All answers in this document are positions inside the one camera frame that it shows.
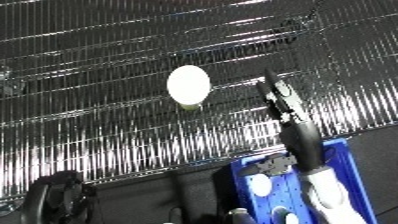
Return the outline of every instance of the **white ball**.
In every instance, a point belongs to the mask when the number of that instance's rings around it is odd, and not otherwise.
[[[170,96],[181,105],[203,102],[211,89],[210,78],[203,69],[184,65],[174,70],[167,80]]]
[[[271,193],[272,181],[264,174],[256,174],[251,176],[251,188],[255,195],[265,197]]]
[[[286,222],[286,224],[300,224],[300,221],[299,221],[297,215],[295,215],[293,213],[289,213],[286,215],[285,222]]]

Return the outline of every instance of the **blue tray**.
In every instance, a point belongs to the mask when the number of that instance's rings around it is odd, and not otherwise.
[[[326,153],[326,156],[331,158],[328,165],[335,169],[337,177],[347,188],[355,210],[362,215],[367,223],[377,224],[347,141],[345,139],[330,140],[324,142],[324,146],[325,150],[333,148]],[[250,176],[237,176],[239,170],[248,163],[261,159],[264,159],[264,155],[243,158],[231,164],[241,206],[247,208],[259,224],[272,224],[271,211],[276,206],[290,209],[299,217],[300,224],[316,224],[317,222],[301,199],[300,183],[296,171],[271,177],[273,188],[266,197],[258,197],[251,191]]]

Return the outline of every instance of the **ribbed surface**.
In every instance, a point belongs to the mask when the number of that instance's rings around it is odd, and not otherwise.
[[[325,137],[397,123],[398,2],[323,2],[0,0],[0,198],[65,169],[99,182],[277,146],[265,66]],[[185,64],[214,87],[193,112],[166,91]]]

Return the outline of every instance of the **metallic wall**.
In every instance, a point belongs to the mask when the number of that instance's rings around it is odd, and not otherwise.
[[[397,27],[394,0],[0,0],[0,199],[278,148],[265,67],[325,137],[397,124]],[[197,111],[166,90],[186,64],[213,84]]]

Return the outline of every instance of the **corrugated metal surface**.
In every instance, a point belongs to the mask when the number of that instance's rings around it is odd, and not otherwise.
[[[0,198],[59,170],[112,181],[277,146],[265,66],[325,137],[396,124],[397,1],[323,2],[0,0]],[[185,64],[214,86],[198,111],[166,91]]]

